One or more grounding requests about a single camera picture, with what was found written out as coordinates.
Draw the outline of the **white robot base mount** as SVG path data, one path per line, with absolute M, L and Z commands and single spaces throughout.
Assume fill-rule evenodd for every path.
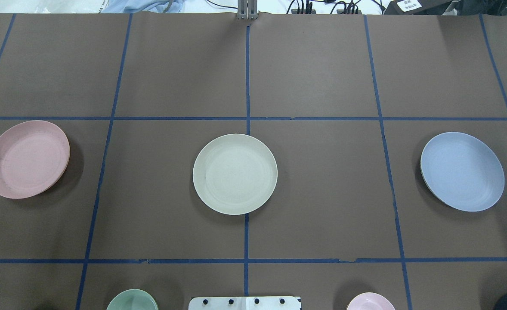
M 301 298 L 294 296 L 230 296 L 193 298 L 189 310 L 301 310 Z

